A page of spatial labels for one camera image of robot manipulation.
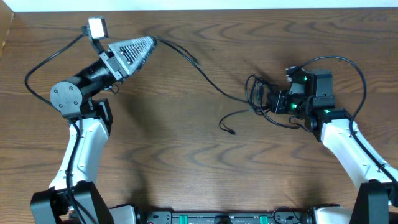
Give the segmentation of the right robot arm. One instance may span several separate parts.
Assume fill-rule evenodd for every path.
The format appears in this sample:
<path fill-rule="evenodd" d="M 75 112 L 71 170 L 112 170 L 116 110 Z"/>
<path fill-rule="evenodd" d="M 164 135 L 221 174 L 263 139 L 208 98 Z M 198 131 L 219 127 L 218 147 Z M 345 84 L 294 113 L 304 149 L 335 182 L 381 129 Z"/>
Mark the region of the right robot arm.
<path fill-rule="evenodd" d="M 397 169 L 366 140 L 353 115 L 336 108 L 328 70 L 288 69 L 288 90 L 272 87 L 266 108 L 299 119 L 293 127 L 311 132 L 338 159 L 358 190 L 353 209 L 335 204 L 312 207 L 304 223 L 391 223 L 397 206 Z"/>

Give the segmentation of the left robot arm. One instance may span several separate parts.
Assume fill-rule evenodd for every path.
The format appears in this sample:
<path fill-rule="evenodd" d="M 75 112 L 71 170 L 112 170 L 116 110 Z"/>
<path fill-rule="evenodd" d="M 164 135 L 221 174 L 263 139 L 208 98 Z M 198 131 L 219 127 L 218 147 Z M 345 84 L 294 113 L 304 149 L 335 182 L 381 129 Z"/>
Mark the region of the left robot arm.
<path fill-rule="evenodd" d="M 32 196 L 30 209 L 36 223 L 62 223 L 61 217 L 67 213 L 71 213 L 72 223 L 136 222 L 133 206 L 109 208 L 96 188 L 113 116 L 107 99 L 93 97 L 138 72 L 157 42 L 147 36 L 112 43 L 108 50 L 98 40 L 92 43 L 99 59 L 56 83 L 50 91 L 52 106 L 68 122 L 70 138 L 62 164 L 48 189 Z"/>

